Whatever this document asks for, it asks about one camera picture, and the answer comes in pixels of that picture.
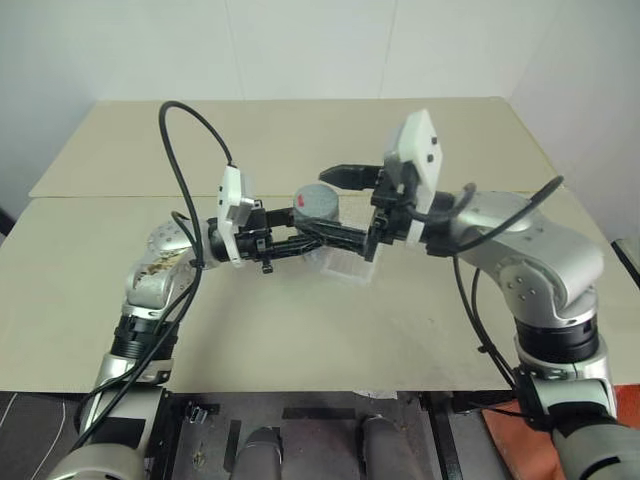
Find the orange surface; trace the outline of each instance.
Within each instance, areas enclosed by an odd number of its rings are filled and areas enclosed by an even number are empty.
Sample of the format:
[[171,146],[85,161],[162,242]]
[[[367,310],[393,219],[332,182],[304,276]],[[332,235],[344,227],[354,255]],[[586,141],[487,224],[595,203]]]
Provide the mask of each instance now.
[[[640,385],[616,387],[618,421],[640,428]],[[500,408],[519,412],[517,401]],[[518,480],[563,480],[558,454],[547,433],[531,430],[524,420],[483,410],[493,441],[514,478]]]

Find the black cord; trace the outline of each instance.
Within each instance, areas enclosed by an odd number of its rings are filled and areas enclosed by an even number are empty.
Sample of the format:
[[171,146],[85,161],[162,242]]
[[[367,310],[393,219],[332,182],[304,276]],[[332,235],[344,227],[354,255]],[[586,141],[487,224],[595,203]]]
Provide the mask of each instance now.
[[524,217],[526,217],[529,213],[535,210],[542,202],[544,202],[549,196],[555,192],[562,182],[564,181],[564,177],[561,175],[555,177],[550,180],[544,187],[538,190],[533,196],[529,199],[529,203],[523,207],[521,210],[510,216],[496,228],[490,230],[489,232],[481,235],[480,237],[471,240],[463,245],[458,245],[455,247],[454,254],[466,252],[472,248],[477,247],[478,245],[482,245],[484,242],[491,240],[492,238],[500,235],[502,232],[507,230],[512,225],[518,223]]
[[220,136],[218,131],[215,128],[213,128],[213,126],[209,123],[209,121],[206,118],[200,115],[197,111],[195,111],[189,105],[186,105],[182,102],[178,102],[176,100],[170,100],[168,102],[164,102],[160,107],[160,112],[159,112],[160,135],[162,135],[162,142],[164,143],[164,148],[167,152],[167,156],[170,157],[170,160],[169,160],[170,162],[171,162],[171,158],[173,158],[173,161],[175,162],[175,155],[173,154],[173,147],[171,146],[171,141],[169,140],[169,133],[167,132],[167,122],[166,122],[167,111],[171,108],[178,108],[180,110],[184,110],[185,112],[190,114],[192,117],[194,117],[196,120],[198,120],[204,128],[209,130],[211,135],[215,137],[215,139],[218,141],[218,144],[222,148],[222,151],[224,152],[224,156],[227,158],[227,165],[229,165],[230,167],[234,166],[233,158],[231,157],[231,152],[229,151],[229,147],[227,147],[227,144],[224,142],[223,138]]
[[515,382],[508,366],[505,367],[506,361],[504,360],[504,357],[502,357],[496,346],[493,344],[493,342],[491,342],[491,338],[487,334],[486,330],[484,330],[482,324],[478,322],[478,319],[474,316],[473,310],[469,305],[469,299],[467,298],[467,292],[464,289],[462,275],[460,273],[460,261],[458,260],[457,256],[453,257],[453,273],[456,278],[456,285],[458,286],[460,299],[462,300],[465,312],[467,313],[467,317],[469,318],[469,322],[471,323],[476,336],[480,340],[484,351],[489,354],[489,357],[495,364],[498,372],[500,372],[500,375],[502,375],[502,378],[504,378],[505,382],[509,384],[509,387],[511,387],[511,389],[514,389]]
[[95,431],[100,427],[100,425],[102,425],[104,420],[109,416],[109,414],[118,404],[118,402],[122,400],[122,397],[124,397],[127,394],[127,392],[131,389],[131,387],[136,383],[138,378],[140,378],[140,375],[142,375],[142,373],[147,368],[149,363],[151,363],[154,355],[163,346],[167,338],[169,338],[173,334],[173,332],[178,328],[178,325],[180,325],[180,322],[182,321],[185,314],[187,313],[187,310],[191,306],[191,302],[195,298],[194,292],[198,290],[197,287],[200,284],[201,276],[202,276],[202,268],[196,267],[196,276],[193,280],[193,283],[191,284],[193,288],[189,292],[190,295],[187,296],[187,299],[185,300],[182,308],[180,309],[180,312],[178,312],[176,319],[173,322],[171,322],[171,326],[167,328],[167,330],[164,332],[162,337],[160,337],[160,339],[154,345],[154,347],[151,350],[149,350],[149,353],[146,354],[146,356],[142,359],[142,361],[139,364],[136,363],[136,367],[133,369],[133,372],[131,373],[131,376],[129,377],[129,379],[126,381],[123,387],[120,390],[118,390],[118,393],[115,394],[115,396],[111,399],[111,401],[107,404],[107,406],[100,412],[100,415],[98,415],[98,417],[91,423],[91,425],[89,425],[89,427],[78,437],[76,442],[73,444],[73,447],[71,448],[72,451],[84,445],[84,443],[88,440],[88,438],[95,433]]
[[[160,331],[160,327],[162,326],[162,324],[166,321],[169,315],[171,315],[171,312],[175,310],[175,308],[180,304],[180,302],[184,300],[184,298],[188,295],[190,290],[191,290],[191,285],[189,285],[185,289],[185,291],[182,292],[178,297],[176,297],[176,299],[171,303],[171,305],[169,305],[165,313],[158,320],[158,325],[154,330],[154,334],[157,334]],[[123,373],[119,377],[109,379],[108,381],[104,382],[102,385],[99,385],[93,390],[91,390],[84,397],[82,397],[82,399],[80,399],[80,401],[78,402],[78,407],[76,408],[76,411],[73,415],[73,426],[75,427],[76,432],[80,433],[80,427],[82,425],[82,411],[85,405],[89,402],[89,400],[91,400],[96,395],[104,392],[105,390],[108,390],[112,386],[116,385],[117,383],[127,378],[129,375],[131,375],[131,372],[133,372],[136,366],[137,366],[136,364],[132,365],[132,367],[129,370],[127,370],[125,373]]]
[[76,449],[80,448],[82,445],[84,445],[84,443],[89,439],[89,437],[95,433],[95,431],[100,427],[100,425],[102,425],[104,420],[109,416],[109,414],[115,408],[115,406],[118,404],[118,402],[127,394],[127,392],[131,389],[131,387],[136,383],[136,381],[138,380],[140,375],[142,375],[142,373],[147,368],[149,363],[151,363],[151,361],[153,360],[155,354],[158,352],[158,350],[160,348],[162,348],[162,346],[167,341],[167,339],[170,336],[172,336],[173,332],[178,328],[178,326],[180,325],[180,323],[184,319],[184,317],[185,317],[185,315],[187,313],[187,310],[191,306],[191,303],[193,302],[193,299],[196,296],[196,293],[198,291],[198,286],[200,285],[200,280],[201,280],[201,277],[202,277],[202,270],[204,268],[204,252],[203,252],[203,245],[202,245],[202,232],[200,230],[200,221],[198,219],[198,214],[196,212],[196,208],[195,208],[195,205],[193,203],[193,198],[191,197],[191,193],[189,192],[189,188],[187,186],[187,183],[186,183],[186,181],[184,179],[184,176],[182,175],[182,171],[180,170],[180,166],[178,165],[178,161],[177,161],[177,159],[175,157],[175,154],[173,152],[173,146],[171,145],[171,140],[169,138],[169,132],[167,130],[166,116],[167,116],[167,112],[171,108],[178,108],[178,109],[186,111],[187,113],[189,113],[193,117],[195,117],[207,130],[209,130],[209,132],[211,132],[211,134],[215,137],[215,139],[218,141],[220,147],[224,151],[224,154],[225,154],[225,156],[227,158],[227,165],[233,166],[233,160],[232,160],[232,157],[231,157],[231,152],[229,151],[229,149],[228,149],[227,145],[225,144],[224,140],[218,134],[218,132],[213,128],[213,126],[211,126],[211,124],[202,115],[200,115],[198,112],[196,112],[194,109],[192,109],[188,105],[185,105],[184,103],[181,103],[181,102],[169,101],[169,102],[165,102],[165,103],[162,104],[162,106],[160,107],[160,111],[158,112],[158,124],[159,124],[159,127],[160,127],[160,136],[162,137],[162,143],[163,143],[165,151],[167,153],[167,158],[169,160],[169,164],[171,165],[171,169],[173,170],[173,173],[174,173],[174,175],[176,177],[176,181],[178,182],[178,186],[180,187],[180,191],[182,193],[182,197],[184,198],[184,202],[185,202],[185,204],[187,206],[187,210],[189,211],[189,216],[191,217],[191,224],[193,226],[193,235],[191,235],[191,232],[189,232],[189,230],[187,229],[186,225],[182,221],[182,220],[186,219],[187,217],[184,217],[183,215],[178,214],[177,212],[172,212],[171,216],[174,219],[174,221],[178,224],[178,226],[182,229],[182,231],[185,233],[185,235],[187,236],[189,242],[191,243],[191,246],[193,248],[193,251],[194,251],[194,254],[195,254],[195,257],[196,257],[196,261],[195,261],[195,265],[194,265],[195,275],[194,275],[193,281],[191,282],[191,285],[189,286],[189,288],[187,288],[171,304],[171,306],[169,307],[167,312],[165,312],[165,314],[163,315],[162,319],[159,320],[159,321],[164,321],[164,319],[166,319],[166,317],[180,303],[180,301],[182,301],[184,299],[184,303],[182,305],[182,308],[180,309],[180,311],[176,315],[176,318],[173,320],[173,322],[171,322],[171,325],[169,326],[169,328],[167,328],[167,330],[162,334],[162,336],[156,342],[156,344],[148,352],[145,353],[143,358],[141,358],[138,362],[136,362],[136,364],[134,365],[134,367],[130,371],[128,371],[125,374],[121,375],[120,377],[118,377],[118,379],[110,380],[109,382],[106,382],[103,386],[97,387],[95,389],[95,390],[102,389],[101,391],[104,391],[104,390],[106,390],[108,388],[106,386],[107,384],[109,386],[112,386],[115,383],[117,383],[117,382],[119,382],[121,380],[124,380],[125,378],[128,377],[128,380],[126,381],[126,383],[115,394],[115,396],[106,405],[106,407],[100,412],[100,415],[98,415],[98,417],[91,423],[91,425],[89,425],[89,427],[78,437],[78,439],[76,440],[76,442],[74,443],[74,445],[73,445],[73,447],[71,449],[72,451],[76,450]]
[[489,334],[487,333],[487,330],[484,328],[484,325],[482,323],[482,319],[480,318],[480,312],[478,312],[478,281],[479,280],[480,280],[480,269],[476,268],[476,271],[473,274],[473,281],[471,282],[471,311],[473,312],[473,316],[475,317],[478,328],[481,330],[483,336],[489,340],[490,345],[493,345],[493,349],[496,354],[496,357],[498,358],[500,363],[504,366],[504,368],[509,372],[511,378],[513,378],[513,373],[511,373],[512,372],[511,366],[491,341],[491,337],[489,337]]
[[442,213],[420,213],[416,210],[414,205],[407,205],[406,209],[411,218],[417,220],[419,222],[423,222],[426,225],[437,225],[441,223],[446,223],[453,220],[455,217],[460,215],[460,212],[464,210],[471,200],[473,199],[473,195],[476,193],[476,184],[475,183],[467,183],[463,187],[463,196],[458,203],[456,203],[450,210]]
[[532,417],[531,415],[527,415],[526,413],[510,412],[509,410],[504,410],[502,408],[489,407],[488,405],[482,405],[481,403],[476,403],[476,402],[468,402],[468,403],[472,407],[482,408],[484,410],[489,410],[490,412],[499,413],[500,415],[507,415],[508,417],[524,418],[527,420],[536,420],[535,417]]

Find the gray cylinder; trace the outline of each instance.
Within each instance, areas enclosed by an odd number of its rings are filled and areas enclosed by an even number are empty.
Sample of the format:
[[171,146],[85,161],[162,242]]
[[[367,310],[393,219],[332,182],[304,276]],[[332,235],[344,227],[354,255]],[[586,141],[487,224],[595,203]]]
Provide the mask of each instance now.
[[294,220],[320,218],[337,221],[340,213],[338,194],[326,185],[305,185],[293,197]]

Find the black metal stand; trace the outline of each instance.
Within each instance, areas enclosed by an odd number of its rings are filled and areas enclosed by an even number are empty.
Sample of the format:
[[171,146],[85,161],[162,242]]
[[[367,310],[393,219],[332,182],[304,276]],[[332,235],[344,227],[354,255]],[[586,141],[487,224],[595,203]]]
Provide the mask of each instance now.
[[7,212],[0,208],[0,233],[5,237],[9,235],[9,232],[14,227],[16,222],[9,216]]

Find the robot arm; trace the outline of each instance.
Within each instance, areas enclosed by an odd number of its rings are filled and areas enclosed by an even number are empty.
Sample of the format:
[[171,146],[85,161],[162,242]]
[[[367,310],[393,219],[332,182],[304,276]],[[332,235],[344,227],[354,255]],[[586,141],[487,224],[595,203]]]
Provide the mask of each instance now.
[[[374,207],[368,231],[339,222],[296,219],[292,209],[267,211],[246,191],[229,162],[220,187],[218,217],[203,222],[204,258],[213,268],[230,261],[262,262],[302,255],[320,246],[356,252],[372,260],[379,243],[424,243],[427,253],[457,254],[501,289],[516,323],[516,391],[529,425],[552,432],[570,479],[635,478],[640,471],[640,435],[615,422],[616,403],[606,346],[597,331],[594,281],[602,272],[598,248],[584,236],[532,211],[500,235],[476,239],[501,225],[528,200],[505,192],[479,192],[468,186],[459,197],[437,192],[442,162],[438,138],[426,111],[411,115],[398,130],[384,166],[342,165],[320,179],[341,188],[372,189]],[[271,229],[295,227],[289,239],[274,242]],[[159,345],[137,378],[84,446],[74,450],[51,480],[142,479],[143,461],[154,456],[153,433],[168,397],[161,385],[171,374],[177,341],[173,329],[177,301],[185,298],[197,262],[191,237],[173,223],[156,229],[148,249],[128,279],[122,317],[110,352],[103,359],[100,390],[82,409],[86,432],[117,394],[118,382],[140,358]],[[451,246],[469,245],[458,250]]]

